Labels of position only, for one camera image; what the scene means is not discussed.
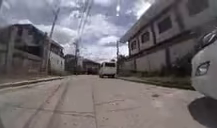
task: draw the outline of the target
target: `car headlight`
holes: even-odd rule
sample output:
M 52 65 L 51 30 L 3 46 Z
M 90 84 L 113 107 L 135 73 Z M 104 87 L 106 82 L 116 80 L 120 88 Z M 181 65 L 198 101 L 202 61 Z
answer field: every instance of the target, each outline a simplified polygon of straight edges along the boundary
M 209 66 L 210 66 L 210 61 L 202 63 L 200 66 L 198 66 L 195 75 L 196 76 L 206 75 L 208 73 Z

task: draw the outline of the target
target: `sky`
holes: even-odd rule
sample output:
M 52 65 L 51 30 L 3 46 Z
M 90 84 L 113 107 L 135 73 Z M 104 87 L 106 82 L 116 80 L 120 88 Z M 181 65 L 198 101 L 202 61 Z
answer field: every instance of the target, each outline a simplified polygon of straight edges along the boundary
M 54 19 L 53 10 L 61 11 L 53 39 L 64 47 L 65 54 L 74 54 L 73 42 L 78 37 L 81 3 L 84 0 L 4 0 L 0 10 L 0 26 L 33 24 L 50 32 Z M 116 44 L 152 0 L 120 0 L 120 13 L 116 16 L 118 0 L 94 0 L 80 42 L 80 55 L 97 62 L 116 57 Z M 120 45 L 120 54 L 128 55 L 127 44 Z

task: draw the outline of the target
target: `white car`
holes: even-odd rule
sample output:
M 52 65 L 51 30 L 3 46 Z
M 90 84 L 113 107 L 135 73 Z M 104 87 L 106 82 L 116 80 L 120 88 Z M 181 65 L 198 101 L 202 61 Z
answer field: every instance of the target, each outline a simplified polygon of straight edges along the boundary
M 100 66 L 99 76 L 103 78 L 104 76 L 114 78 L 117 73 L 116 63 L 114 62 L 104 62 Z
M 192 86 L 217 99 L 217 29 L 202 38 L 201 50 L 192 60 Z

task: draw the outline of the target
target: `concrete road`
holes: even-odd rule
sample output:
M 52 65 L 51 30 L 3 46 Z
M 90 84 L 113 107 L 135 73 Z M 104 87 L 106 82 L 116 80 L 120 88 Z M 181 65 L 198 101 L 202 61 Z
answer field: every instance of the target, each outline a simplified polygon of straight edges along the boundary
M 97 76 L 0 91 L 0 128 L 217 128 L 197 92 Z

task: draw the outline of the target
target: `house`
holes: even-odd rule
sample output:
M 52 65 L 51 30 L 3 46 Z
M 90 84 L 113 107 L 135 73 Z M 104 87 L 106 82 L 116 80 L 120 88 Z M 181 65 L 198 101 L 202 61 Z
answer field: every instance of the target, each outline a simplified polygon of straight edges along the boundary
M 65 71 L 64 48 L 53 40 L 50 40 L 50 43 L 49 72 L 51 74 L 62 75 Z
M 120 39 L 128 42 L 122 70 L 172 68 L 193 52 L 197 38 L 217 26 L 217 0 L 157 0 Z
M 63 47 L 31 24 L 0 28 L 0 73 L 47 73 L 49 66 L 49 71 L 61 74 L 63 56 Z
M 40 73 L 47 59 L 45 37 L 30 24 L 0 28 L 0 73 Z
M 76 58 L 74 55 L 65 55 L 65 71 L 69 73 L 75 72 Z
M 65 71 L 70 73 L 83 73 L 83 74 L 97 74 L 99 70 L 99 63 L 94 62 L 83 57 L 78 57 L 76 68 L 76 57 L 71 54 L 65 56 Z

